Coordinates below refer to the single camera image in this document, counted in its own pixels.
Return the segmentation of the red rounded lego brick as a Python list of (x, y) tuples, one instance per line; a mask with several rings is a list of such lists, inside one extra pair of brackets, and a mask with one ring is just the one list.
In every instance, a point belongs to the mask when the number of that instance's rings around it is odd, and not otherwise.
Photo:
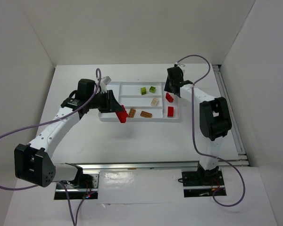
[(126, 123), (126, 119), (128, 117), (128, 113), (123, 105), (121, 105), (122, 110), (116, 112), (116, 116), (121, 123)]

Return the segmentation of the red stepped lego brick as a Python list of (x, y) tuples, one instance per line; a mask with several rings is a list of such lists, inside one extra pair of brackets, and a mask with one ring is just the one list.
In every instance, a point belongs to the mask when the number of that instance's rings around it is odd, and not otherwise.
[(166, 93), (165, 98), (169, 103), (172, 103), (174, 101), (173, 96), (171, 94), (169, 94), (168, 92)]

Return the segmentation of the orange lego plate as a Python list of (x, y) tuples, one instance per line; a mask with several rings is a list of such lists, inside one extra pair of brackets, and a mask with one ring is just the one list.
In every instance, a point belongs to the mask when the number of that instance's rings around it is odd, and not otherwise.
[(128, 118), (133, 118), (135, 116), (136, 110), (135, 109), (130, 109), (128, 113)]
[(141, 111), (140, 116), (143, 118), (152, 118), (152, 114), (146, 111)]

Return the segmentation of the lime green lego brick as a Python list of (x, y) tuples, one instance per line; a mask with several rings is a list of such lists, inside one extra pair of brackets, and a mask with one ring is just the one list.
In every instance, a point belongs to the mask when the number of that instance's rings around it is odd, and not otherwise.
[(147, 94), (146, 88), (145, 87), (141, 87), (140, 88), (140, 93), (141, 93), (141, 95), (146, 95)]
[(155, 88), (154, 86), (151, 86), (151, 87), (149, 88), (149, 92), (150, 92), (150, 93), (155, 93), (155, 92), (156, 92), (156, 88)]

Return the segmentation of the red square lego brick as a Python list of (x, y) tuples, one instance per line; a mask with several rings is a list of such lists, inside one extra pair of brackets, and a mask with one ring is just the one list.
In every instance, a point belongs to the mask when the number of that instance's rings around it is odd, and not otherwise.
[(173, 118), (174, 117), (174, 113), (175, 113), (174, 107), (169, 106), (168, 109), (167, 109), (167, 116), (169, 118)]

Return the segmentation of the cream lego plate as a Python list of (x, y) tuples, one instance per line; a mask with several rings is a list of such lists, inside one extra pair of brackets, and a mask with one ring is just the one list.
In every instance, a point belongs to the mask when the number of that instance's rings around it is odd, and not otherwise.
[(159, 99), (153, 98), (152, 101), (151, 101), (151, 103), (150, 103), (150, 105), (151, 105), (151, 106), (157, 106), (158, 103), (159, 103)]

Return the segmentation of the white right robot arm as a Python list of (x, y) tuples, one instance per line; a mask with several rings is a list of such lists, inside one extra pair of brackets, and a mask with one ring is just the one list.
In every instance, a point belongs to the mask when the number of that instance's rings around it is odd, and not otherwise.
[(205, 184), (218, 174), (221, 144), (232, 128), (227, 101), (224, 97), (214, 97), (194, 88), (191, 81), (183, 79), (183, 70), (177, 65), (167, 69), (164, 91), (191, 102), (193, 117), (195, 111), (198, 111), (199, 129), (206, 139), (206, 150), (200, 151), (200, 161), (194, 178)]

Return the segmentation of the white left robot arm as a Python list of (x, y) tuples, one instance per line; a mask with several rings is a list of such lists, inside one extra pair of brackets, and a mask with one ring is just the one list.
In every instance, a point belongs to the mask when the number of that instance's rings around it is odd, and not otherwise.
[(15, 176), (41, 187), (51, 182), (68, 181), (79, 187), (92, 178), (83, 173), (82, 167), (75, 164), (53, 164), (51, 158), (59, 143), (90, 109), (100, 113), (115, 113), (121, 123), (128, 114), (125, 107), (116, 100), (112, 90), (107, 89), (111, 82), (106, 76), (99, 82), (81, 79), (77, 89), (63, 101), (54, 118), (35, 139), (28, 144), (19, 144), (14, 150)]

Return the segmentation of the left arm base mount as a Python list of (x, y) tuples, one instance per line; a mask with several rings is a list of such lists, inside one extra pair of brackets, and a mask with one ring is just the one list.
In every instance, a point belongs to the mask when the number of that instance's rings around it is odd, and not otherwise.
[(67, 200), (64, 187), (58, 183), (61, 181), (68, 191), (70, 200), (96, 200), (98, 198), (100, 172), (98, 170), (83, 170), (83, 176), (79, 181), (75, 180), (75, 174), (67, 175), (57, 172), (53, 182), (57, 182), (54, 192), (54, 200)]

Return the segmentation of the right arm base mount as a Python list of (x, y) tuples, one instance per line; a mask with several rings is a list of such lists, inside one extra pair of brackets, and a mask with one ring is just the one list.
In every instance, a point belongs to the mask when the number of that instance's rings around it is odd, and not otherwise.
[(206, 179), (200, 179), (195, 171), (183, 171), (182, 177), (177, 181), (183, 185), (185, 198), (209, 197), (215, 191), (215, 196), (226, 196), (225, 183), (221, 171), (215, 176)]

